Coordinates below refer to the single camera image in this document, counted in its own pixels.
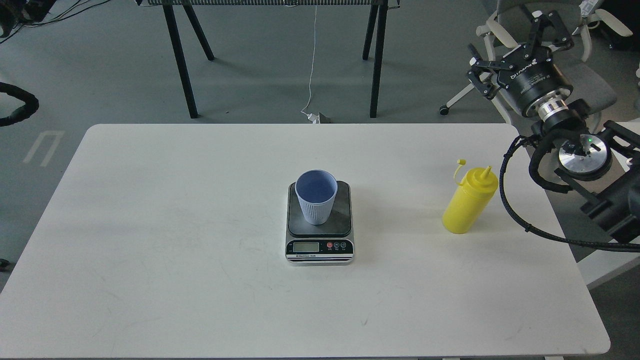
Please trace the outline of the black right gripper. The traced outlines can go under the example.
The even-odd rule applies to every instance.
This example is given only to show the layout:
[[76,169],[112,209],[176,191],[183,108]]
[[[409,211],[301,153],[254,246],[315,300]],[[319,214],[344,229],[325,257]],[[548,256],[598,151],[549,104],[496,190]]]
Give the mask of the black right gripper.
[[[534,117],[537,115],[535,102],[548,94],[560,94],[565,100],[574,90],[553,63],[553,51],[541,46],[545,30],[553,29],[551,45],[556,50],[569,50],[575,43],[557,10],[532,12],[525,4],[519,5],[519,9],[531,23],[523,46],[508,52],[498,61],[484,60],[475,45],[469,43],[467,48],[471,53],[471,68],[467,71],[467,78],[487,100],[493,100],[502,87],[505,100],[516,112],[522,117]],[[490,81],[496,73],[499,85]]]

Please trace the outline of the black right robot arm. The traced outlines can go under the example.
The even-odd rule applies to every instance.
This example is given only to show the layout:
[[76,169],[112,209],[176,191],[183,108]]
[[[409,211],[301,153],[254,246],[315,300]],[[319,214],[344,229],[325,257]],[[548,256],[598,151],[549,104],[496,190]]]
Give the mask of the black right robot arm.
[[[590,104],[582,98],[567,102],[574,87],[554,63],[554,55],[574,46],[573,32],[584,23],[578,0],[567,15],[570,27],[555,9],[554,0],[499,0],[494,15],[478,34],[492,35],[508,51],[495,55],[486,39],[489,59],[470,46],[467,78],[487,100],[498,94],[521,117],[533,118],[531,136],[510,144],[500,167],[499,194],[506,212],[525,231],[553,240],[610,252],[638,253],[639,135],[615,121],[592,133],[586,119],[608,107],[610,98]],[[610,243],[573,240],[550,234],[520,217],[505,194],[505,173],[519,148],[531,146],[531,180],[546,191],[579,193],[581,211],[612,238]]]

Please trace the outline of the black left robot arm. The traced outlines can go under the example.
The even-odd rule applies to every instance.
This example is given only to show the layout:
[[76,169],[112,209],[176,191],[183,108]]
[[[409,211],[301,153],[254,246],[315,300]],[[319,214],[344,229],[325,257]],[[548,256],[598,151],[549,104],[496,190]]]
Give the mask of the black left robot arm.
[[26,91],[25,89],[19,88],[16,85],[0,82],[0,91],[1,93],[7,94],[12,98],[16,98],[16,100],[23,102],[23,105],[12,111],[9,116],[5,116],[0,119],[1,127],[11,126],[25,121],[35,114],[40,107],[40,102],[34,94]]

